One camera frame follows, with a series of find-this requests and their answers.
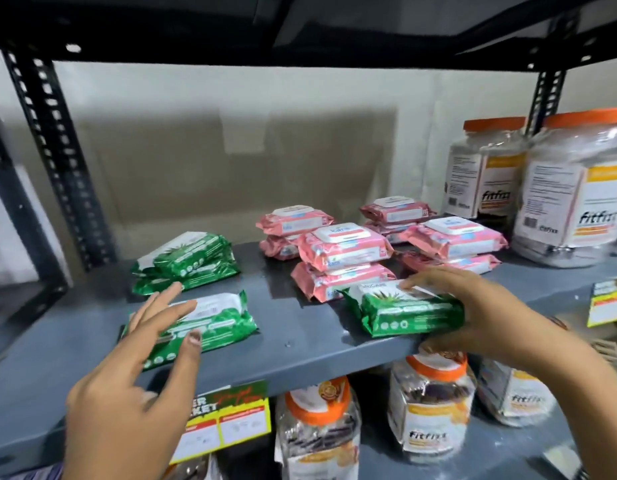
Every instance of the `hand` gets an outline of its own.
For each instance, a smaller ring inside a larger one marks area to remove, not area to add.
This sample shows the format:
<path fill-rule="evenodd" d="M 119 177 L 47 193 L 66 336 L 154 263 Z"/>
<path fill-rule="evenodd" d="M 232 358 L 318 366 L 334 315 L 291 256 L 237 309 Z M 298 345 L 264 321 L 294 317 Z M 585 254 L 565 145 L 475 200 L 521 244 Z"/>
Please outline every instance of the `hand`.
<path fill-rule="evenodd" d="M 194 301 L 168 306 L 181 290 L 174 283 L 148 298 L 131 315 L 128 335 L 68 393 L 64 480 L 157 480 L 168 466 L 191 414 L 200 332 L 182 341 L 152 404 L 154 394 L 134 382 L 159 334 L 195 308 Z"/>
<path fill-rule="evenodd" d="M 403 289 L 413 286 L 450 293 L 464 304 L 464 326 L 427 339 L 421 347 L 429 353 L 475 353 L 533 374 L 559 344 L 578 341 L 503 286 L 472 271 L 432 267 L 400 283 Z"/>

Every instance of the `orange jar lid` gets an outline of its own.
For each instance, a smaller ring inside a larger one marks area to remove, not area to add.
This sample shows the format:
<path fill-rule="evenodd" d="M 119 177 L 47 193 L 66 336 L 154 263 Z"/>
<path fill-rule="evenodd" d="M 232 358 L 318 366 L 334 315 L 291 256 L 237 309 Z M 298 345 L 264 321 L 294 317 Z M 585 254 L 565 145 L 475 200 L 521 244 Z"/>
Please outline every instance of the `orange jar lid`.
<path fill-rule="evenodd" d="M 617 107 L 591 109 L 589 111 L 561 112 L 547 116 L 546 128 L 574 128 L 584 125 L 610 125 L 617 123 Z"/>
<path fill-rule="evenodd" d="M 454 382 L 467 373 L 467 355 L 462 352 L 409 355 L 407 362 L 421 376 Z"/>
<path fill-rule="evenodd" d="M 284 394 L 284 402 L 295 419 L 311 426 L 326 426 L 340 419 L 351 403 L 346 376 Z"/>
<path fill-rule="evenodd" d="M 488 118 L 486 120 L 466 120 L 464 131 L 516 131 L 524 127 L 524 116 L 512 116 L 510 118 Z"/>

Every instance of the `right hand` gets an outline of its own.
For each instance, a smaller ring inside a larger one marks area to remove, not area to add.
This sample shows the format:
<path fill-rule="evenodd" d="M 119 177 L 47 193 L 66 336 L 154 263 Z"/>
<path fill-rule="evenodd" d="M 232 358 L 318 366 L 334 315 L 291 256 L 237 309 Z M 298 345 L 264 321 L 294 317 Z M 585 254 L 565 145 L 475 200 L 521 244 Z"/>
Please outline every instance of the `right hand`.
<path fill-rule="evenodd" d="M 450 293 L 464 304 L 465 324 L 429 337 L 421 345 L 428 353 L 470 352 L 534 373 L 560 344 L 575 339 L 502 285 L 472 271 L 432 267 L 400 283 L 403 289 L 413 286 Z"/>

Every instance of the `stacked wipes packs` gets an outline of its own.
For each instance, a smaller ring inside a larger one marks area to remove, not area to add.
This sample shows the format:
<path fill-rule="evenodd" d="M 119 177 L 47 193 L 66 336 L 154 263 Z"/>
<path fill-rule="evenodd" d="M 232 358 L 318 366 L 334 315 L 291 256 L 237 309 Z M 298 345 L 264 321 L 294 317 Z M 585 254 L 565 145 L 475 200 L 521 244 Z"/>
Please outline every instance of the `stacked wipes packs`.
<path fill-rule="evenodd" d="M 297 239 L 306 232 L 332 224 L 335 219 L 308 205 L 293 205 L 275 209 L 255 224 L 266 234 L 260 249 L 269 258 L 286 261 L 299 257 Z"/>
<path fill-rule="evenodd" d="M 297 248 L 302 262 L 291 276 L 309 299 L 323 303 L 342 298 L 340 290 L 352 285 L 395 279 L 395 274 L 377 264 L 391 257 L 391 244 L 357 224 L 337 224 L 303 234 Z"/>
<path fill-rule="evenodd" d="M 369 219 L 364 226 L 383 235 L 391 244 L 405 242 L 400 239 L 402 231 L 435 215 L 425 202 L 402 196 L 378 198 L 360 211 Z"/>
<path fill-rule="evenodd" d="M 239 267 L 223 235 L 185 232 L 139 258 L 131 272 L 138 278 L 133 292 L 150 295 L 176 281 L 184 290 L 216 282 L 239 273 Z"/>
<path fill-rule="evenodd" d="M 400 254 L 400 261 L 413 271 L 445 265 L 486 273 L 500 263 L 490 253 L 508 245 L 500 232 L 454 216 L 411 226 L 400 239 L 418 249 Z"/>

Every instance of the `barcode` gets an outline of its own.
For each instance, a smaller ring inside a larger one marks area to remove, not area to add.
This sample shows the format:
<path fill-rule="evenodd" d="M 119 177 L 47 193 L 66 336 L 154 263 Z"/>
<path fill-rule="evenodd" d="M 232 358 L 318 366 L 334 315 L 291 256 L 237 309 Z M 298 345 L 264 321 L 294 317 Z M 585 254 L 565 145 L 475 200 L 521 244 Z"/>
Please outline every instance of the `barcode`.
<path fill-rule="evenodd" d="M 532 219 L 530 217 L 525 217 L 524 218 L 524 225 L 526 227 L 530 227 L 531 229 L 535 229 L 538 226 L 538 220 L 537 219 Z"/>

